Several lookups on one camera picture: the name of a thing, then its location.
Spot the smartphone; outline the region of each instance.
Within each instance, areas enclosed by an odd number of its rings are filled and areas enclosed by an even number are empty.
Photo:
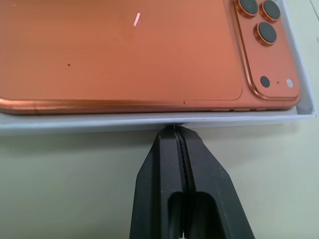
[[[0,111],[285,110],[301,91],[271,0],[0,0]]]

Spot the white table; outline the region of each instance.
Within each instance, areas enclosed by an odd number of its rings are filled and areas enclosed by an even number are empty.
[[[319,19],[308,0],[287,2],[319,103]],[[319,238],[319,119],[196,131],[257,239]],[[0,138],[0,238],[128,239],[135,178],[156,133]]]

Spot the orange smartphone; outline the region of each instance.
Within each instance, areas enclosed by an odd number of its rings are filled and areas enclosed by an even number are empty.
[[[0,0],[0,110],[288,109],[301,97],[271,0]]]

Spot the white box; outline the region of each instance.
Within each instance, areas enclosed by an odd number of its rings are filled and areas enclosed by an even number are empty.
[[[317,116],[317,108],[314,95],[300,56],[286,2],[285,0],[275,0],[275,2],[282,12],[282,21],[302,89],[300,103],[289,111],[80,116],[10,116],[0,114],[0,135],[157,129],[169,124],[187,127],[258,125],[285,123],[315,117]]]

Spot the table surface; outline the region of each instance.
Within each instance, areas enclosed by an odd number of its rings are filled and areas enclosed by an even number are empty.
[[[319,0],[287,5],[319,102]],[[196,131],[257,239],[319,238],[319,118]],[[128,239],[136,175],[156,133],[0,138],[0,237]]]

